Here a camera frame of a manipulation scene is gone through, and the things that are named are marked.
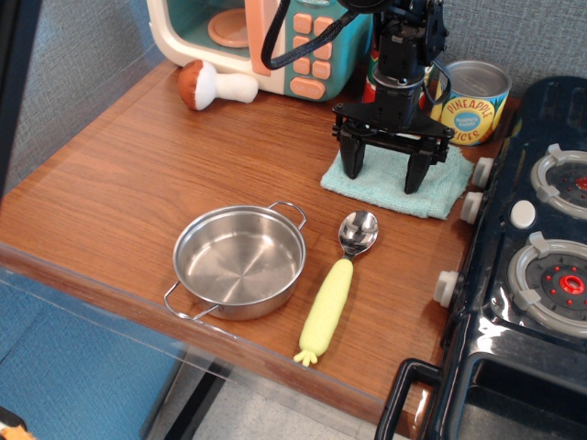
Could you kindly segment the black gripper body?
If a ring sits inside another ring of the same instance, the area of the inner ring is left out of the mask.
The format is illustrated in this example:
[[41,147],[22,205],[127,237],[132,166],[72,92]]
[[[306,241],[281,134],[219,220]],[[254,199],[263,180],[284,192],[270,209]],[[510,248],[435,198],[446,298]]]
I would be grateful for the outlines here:
[[366,146],[412,155],[432,157],[432,164],[444,162],[453,130],[427,116],[411,92],[378,90],[372,103],[336,104],[333,135],[362,138]]

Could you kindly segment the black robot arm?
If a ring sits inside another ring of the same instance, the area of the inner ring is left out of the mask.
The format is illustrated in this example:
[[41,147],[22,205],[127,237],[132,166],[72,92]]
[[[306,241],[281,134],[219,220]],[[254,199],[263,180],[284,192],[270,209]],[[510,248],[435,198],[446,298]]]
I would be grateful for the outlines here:
[[430,166],[446,160],[454,130],[428,116],[419,104],[425,68],[440,66],[448,30],[441,1],[349,1],[351,11],[372,13],[378,58],[372,70],[374,100],[338,104],[333,135],[345,174],[355,179],[370,145],[409,156],[407,194],[418,191]]

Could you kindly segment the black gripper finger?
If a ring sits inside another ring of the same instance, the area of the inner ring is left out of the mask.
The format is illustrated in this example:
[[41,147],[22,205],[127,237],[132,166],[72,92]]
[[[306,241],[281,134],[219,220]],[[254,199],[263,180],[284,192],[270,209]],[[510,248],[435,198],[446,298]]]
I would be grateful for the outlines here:
[[363,166],[366,144],[362,138],[342,136],[339,141],[339,151],[343,171],[352,180],[356,179]]
[[416,193],[431,165],[432,157],[430,155],[417,153],[412,154],[408,160],[407,173],[404,183],[404,192],[406,194]]

